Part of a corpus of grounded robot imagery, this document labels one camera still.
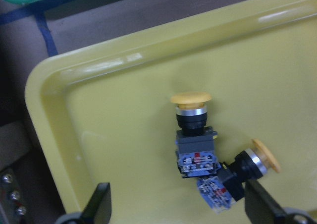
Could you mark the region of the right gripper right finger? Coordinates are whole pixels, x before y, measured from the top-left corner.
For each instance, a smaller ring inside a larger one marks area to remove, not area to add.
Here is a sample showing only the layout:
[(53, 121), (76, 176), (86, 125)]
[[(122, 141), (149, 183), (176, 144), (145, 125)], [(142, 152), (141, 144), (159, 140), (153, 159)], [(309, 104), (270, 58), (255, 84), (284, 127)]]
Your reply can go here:
[(252, 224), (286, 224), (287, 213), (257, 180), (247, 180), (245, 213)]

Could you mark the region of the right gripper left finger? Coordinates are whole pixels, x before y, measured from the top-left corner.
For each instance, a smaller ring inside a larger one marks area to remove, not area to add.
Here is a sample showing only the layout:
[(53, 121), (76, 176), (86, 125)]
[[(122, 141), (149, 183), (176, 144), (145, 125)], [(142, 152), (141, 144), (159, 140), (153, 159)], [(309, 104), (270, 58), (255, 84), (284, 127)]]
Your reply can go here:
[(111, 218), (110, 183), (99, 183), (80, 216), (83, 224), (108, 224)]

